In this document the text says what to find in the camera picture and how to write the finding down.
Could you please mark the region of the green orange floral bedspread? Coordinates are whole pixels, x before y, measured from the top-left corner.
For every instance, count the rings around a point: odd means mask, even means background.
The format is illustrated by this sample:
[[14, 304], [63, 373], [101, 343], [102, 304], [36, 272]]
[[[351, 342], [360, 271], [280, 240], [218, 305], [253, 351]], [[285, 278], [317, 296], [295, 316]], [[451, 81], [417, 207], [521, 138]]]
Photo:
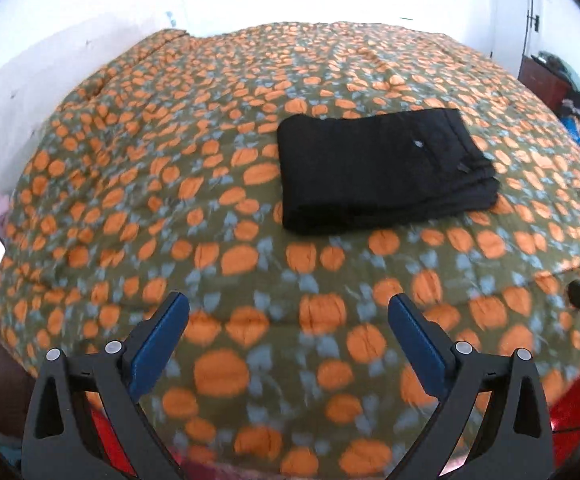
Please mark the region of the green orange floral bedspread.
[[[492, 164], [484, 210], [302, 237], [282, 226], [276, 131], [295, 114], [449, 110]], [[94, 352], [176, 290], [177, 349], [142, 406], [219, 471], [378, 478], [434, 401], [392, 335], [404, 292], [455, 340], [527, 348], [546, 398], [580, 372], [580, 149], [510, 73], [381, 24], [168, 29], [75, 87], [14, 188], [0, 341], [31, 374]]]

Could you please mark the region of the red fleece garment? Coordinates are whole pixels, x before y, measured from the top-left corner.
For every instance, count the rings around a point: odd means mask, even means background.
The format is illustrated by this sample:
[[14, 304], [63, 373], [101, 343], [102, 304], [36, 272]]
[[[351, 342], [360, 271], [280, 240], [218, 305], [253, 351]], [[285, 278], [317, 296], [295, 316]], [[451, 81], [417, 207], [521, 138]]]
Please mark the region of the red fleece garment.
[[562, 466], [580, 444], [580, 376], [550, 408], [556, 466]]

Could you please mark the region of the black pants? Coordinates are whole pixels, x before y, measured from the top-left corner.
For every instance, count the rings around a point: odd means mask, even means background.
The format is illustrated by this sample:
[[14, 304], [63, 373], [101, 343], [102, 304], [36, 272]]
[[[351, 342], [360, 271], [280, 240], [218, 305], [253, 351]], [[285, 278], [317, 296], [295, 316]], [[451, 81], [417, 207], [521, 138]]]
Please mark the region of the black pants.
[[495, 168], [452, 108], [293, 115], [280, 123], [277, 143], [282, 225], [296, 234], [390, 228], [497, 202]]

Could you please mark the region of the dark wooden cabinet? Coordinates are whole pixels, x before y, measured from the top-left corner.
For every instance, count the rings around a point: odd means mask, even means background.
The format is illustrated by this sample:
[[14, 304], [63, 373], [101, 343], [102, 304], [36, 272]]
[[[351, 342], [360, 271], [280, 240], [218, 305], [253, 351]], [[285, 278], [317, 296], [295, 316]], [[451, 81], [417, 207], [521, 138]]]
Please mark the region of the dark wooden cabinet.
[[555, 114], [571, 89], [567, 81], [528, 56], [522, 58], [518, 79]]

